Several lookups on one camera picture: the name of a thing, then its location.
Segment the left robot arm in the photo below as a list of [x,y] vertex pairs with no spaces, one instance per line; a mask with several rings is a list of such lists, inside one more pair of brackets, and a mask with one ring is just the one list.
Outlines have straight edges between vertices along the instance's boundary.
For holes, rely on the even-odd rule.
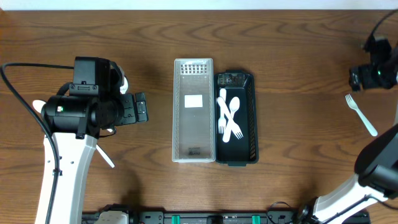
[[32,105],[50,130],[44,138],[45,165],[36,223],[81,223],[86,178],[100,131],[148,121],[143,93],[127,92],[121,67],[97,57],[76,57],[73,81],[48,101]]

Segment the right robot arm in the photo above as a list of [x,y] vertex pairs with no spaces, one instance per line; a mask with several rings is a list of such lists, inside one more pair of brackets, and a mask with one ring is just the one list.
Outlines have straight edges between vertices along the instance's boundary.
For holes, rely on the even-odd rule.
[[359,154],[354,174],[337,189],[302,207],[295,223],[343,223],[375,203],[397,198],[397,125],[369,143]]

